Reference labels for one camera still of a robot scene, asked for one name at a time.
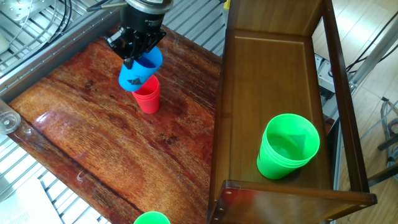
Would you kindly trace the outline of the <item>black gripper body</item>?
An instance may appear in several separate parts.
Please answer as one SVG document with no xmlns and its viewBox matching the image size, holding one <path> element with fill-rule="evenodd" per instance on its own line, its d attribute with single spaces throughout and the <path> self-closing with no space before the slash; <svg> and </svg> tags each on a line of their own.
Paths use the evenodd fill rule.
<svg viewBox="0 0 398 224">
<path fill-rule="evenodd" d="M 165 16 L 165 6 L 150 5 L 144 9 L 126 6 L 121 9 L 121 26 L 134 30 L 134 33 L 153 33 L 161 29 Z"/>
</svg>

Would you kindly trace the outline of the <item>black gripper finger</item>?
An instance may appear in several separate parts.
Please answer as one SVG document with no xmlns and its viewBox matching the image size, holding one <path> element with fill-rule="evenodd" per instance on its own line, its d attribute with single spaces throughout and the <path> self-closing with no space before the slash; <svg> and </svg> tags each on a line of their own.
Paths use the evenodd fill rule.
<svg viewBox="0 0 398 224">
<path fill-rule="evenodd" d="M 138 59 L 142 57 L 144 53 L 150 52 L 166 35 L 163 29 L 158 32 L 136 35 L 136 41 L 134 44 L 134 58 Z"/>
<path fill-rule="evenodd" d="M 135 59 L 136 34 L 134 30 L 119 26 L 117 32 L 106 35 L 104 39 L 110 48 L 123 59 L 124 66 L 131 69 Z"/>
</svg>

